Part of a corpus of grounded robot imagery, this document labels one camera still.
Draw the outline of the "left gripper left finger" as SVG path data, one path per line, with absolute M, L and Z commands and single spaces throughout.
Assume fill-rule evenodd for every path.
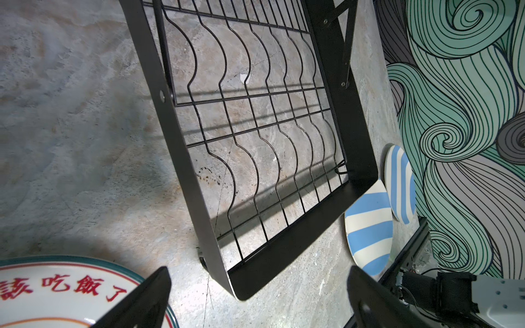
M 92 327 L 161 327 L 172 281 L 161 266 Z

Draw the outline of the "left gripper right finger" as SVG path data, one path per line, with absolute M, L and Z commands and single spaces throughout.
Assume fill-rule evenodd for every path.
M 359 266 L 353 266 L 347 279 L 347 291 L 354 311 L 348 327 L 438 327 L 425 306 L 433 306 L 436 283 L 410 271 L 393 278 L 391 288 L 375 281 Z

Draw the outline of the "blue striped plate large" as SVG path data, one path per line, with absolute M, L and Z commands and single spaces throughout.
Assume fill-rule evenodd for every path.
M 346 211 L 345 234 L 355 265 L 370 276 L 387 266 L 392 249 L 392 209 L 384 183 L 377 180 Z

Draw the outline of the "black wire dish rack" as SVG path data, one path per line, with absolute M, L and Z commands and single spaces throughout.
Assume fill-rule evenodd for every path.
M 377 180 L 357 1 L 122 1 L 211 278 L 248 300 Z

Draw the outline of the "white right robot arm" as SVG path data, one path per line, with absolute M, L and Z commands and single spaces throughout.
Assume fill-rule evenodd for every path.
M 410 271 L 396 277 L 399 299 L 444 327 L 523 327 L 524 281 L 471 273 Z

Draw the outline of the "orange sunburst plate left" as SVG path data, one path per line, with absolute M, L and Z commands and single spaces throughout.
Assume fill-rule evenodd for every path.
M 2 327 L 92 327 L 147 278 L 106 260 L 31 256 L 1 261 Z M 161 327 L 177 327 L 173 310 Z

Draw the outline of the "blue striped plate right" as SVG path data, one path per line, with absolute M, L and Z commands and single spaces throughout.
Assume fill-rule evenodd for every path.
M 416 186 L 412 166 L 402 147 L 388 149 L 384 164 L 384 184 L 395 218 L 408 225 L 416 216 Z

